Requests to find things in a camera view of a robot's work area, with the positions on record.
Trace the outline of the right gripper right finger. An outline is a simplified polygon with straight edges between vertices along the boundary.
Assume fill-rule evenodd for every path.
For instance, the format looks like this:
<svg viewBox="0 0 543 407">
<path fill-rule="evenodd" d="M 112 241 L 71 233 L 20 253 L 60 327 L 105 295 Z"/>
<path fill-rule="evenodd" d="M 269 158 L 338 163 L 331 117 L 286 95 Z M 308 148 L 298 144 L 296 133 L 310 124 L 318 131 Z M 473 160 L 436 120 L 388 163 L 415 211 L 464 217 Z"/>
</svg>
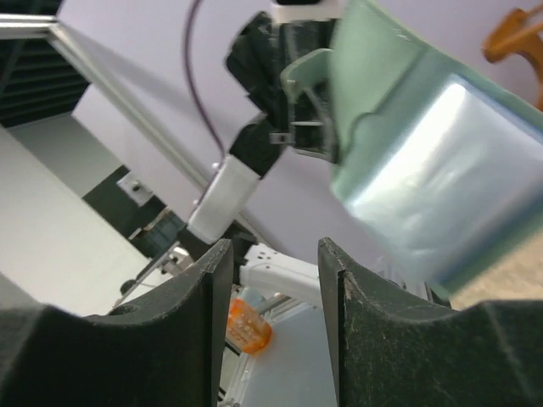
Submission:
<svg viewBox="0 0 543 407">
<path fill-rule="evenodd" d="M 318 270 L 339 405 L 541 405 L 541 301 L 449 309 L 359 265 L 328 238 Z"/>
</svg>

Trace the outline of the mint green card holder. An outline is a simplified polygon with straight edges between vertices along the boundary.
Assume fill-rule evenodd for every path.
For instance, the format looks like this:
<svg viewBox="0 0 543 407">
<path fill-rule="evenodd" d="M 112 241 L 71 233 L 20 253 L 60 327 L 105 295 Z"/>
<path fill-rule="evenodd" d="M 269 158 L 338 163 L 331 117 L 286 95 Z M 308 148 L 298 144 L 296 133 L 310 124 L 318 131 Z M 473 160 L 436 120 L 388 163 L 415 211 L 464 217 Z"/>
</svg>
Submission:
<svg viewBox="0 0 543 407">
<path fill-rule="evenodd" d="M 410 282 L 447 298 L 542 227 L 542 114 L 373 1 L 276 1 L 336 20 L 331 189 Z"/>
</svg>

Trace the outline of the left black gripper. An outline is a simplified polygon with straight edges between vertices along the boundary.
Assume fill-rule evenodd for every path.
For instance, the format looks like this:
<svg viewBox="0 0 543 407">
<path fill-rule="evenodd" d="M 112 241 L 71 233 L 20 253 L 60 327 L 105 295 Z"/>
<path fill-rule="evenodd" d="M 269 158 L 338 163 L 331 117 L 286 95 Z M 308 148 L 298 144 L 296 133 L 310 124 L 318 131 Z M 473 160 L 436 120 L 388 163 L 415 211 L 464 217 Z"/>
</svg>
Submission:
<svg viewBox="0 0 543 407">
<path fill-rule="evenodd" d="M 225 64 L 260 112 L 239 132 L 232 153 L 267 159 L 291 147 L 337 160 L 327 78 L 334 25 L 334 20 L 279 25 L 259 12 L 238 33 Z"/>
</svg>

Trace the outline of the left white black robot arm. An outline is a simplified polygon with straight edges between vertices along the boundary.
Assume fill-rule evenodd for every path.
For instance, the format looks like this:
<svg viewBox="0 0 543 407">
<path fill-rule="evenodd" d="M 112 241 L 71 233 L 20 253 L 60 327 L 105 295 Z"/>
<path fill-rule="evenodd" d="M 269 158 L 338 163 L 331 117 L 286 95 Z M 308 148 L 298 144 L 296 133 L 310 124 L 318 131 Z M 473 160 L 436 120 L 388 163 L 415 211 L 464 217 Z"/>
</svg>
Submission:
<svg viewBox="0 0 543 407">
<path fill-rule="evenodd" d="M 233 40 L 226 68 L 260 112 L 225 152 L 178 234 L 194 259 L 223 237 L 253 241 L 236 218 L 286 148 L 337 162 L 326 78 L 335 24 L 332 17 L 278 23 L 259 12 Z"/>
</svg>

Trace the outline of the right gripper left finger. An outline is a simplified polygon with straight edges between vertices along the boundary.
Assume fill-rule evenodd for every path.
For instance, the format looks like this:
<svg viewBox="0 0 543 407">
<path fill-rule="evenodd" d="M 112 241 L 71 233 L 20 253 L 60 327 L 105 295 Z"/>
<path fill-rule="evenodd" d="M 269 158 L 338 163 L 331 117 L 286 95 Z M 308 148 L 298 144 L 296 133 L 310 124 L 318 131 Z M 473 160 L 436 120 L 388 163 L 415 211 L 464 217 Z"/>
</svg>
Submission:
<svg viewBox="0 0 543 407">
<path fill-rule="evenodd" d="M 216 405 L 232 274 L 232 244 L 222 240 L 108 315 L 3 309 L 2 405 Z"/>
</svg>

